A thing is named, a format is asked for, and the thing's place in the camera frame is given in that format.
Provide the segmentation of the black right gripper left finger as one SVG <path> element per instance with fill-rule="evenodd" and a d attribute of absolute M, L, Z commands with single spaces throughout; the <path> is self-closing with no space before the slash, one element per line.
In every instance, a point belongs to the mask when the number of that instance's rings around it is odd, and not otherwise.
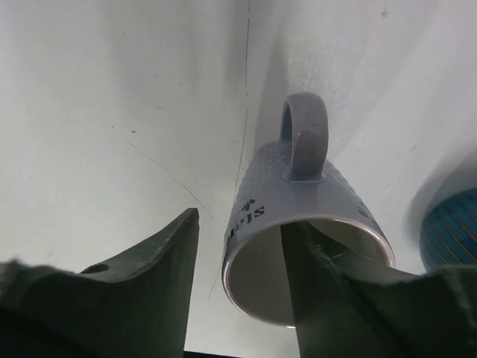
<path fill-rule="evenodd" d="M 181 357 L 198 249 L 189 208 L 82 272 L 1 264 L 3 357 Z"/>

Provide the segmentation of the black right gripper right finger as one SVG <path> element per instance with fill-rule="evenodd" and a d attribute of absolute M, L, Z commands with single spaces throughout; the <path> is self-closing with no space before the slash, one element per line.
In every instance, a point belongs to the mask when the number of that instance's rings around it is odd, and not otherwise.
<path fill-rule="evenodd" d="M 308 222 L 281 228 L 302 357 L 474 357 L 476 268 L 414 275 Z"/>

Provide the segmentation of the dark blue mug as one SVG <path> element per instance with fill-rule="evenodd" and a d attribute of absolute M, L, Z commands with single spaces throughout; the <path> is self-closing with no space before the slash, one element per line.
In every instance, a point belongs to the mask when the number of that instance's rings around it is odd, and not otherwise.
<path fill-rule="evenodd" d="M 446 265 L 476 264 L 476 190 L 459 192 L 423 220 L 420 256 L 426 271 Z"/>

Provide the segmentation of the light blue coffee mug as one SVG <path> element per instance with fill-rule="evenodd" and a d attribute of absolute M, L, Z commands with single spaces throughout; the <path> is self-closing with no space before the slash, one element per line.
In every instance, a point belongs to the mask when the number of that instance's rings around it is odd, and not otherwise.
<path fill-rule="evenodd" d="M 256 151 L 241 180 L 224 234 L 221 280 L 229 300 L 248 316 L 294 326 L 284 224 L 308 222 L 366 258 L 395 264 L 372 213 L 328 161 L 328 144 L 323 99 L 312 92 L 289 95 L 279 139 Z"/>

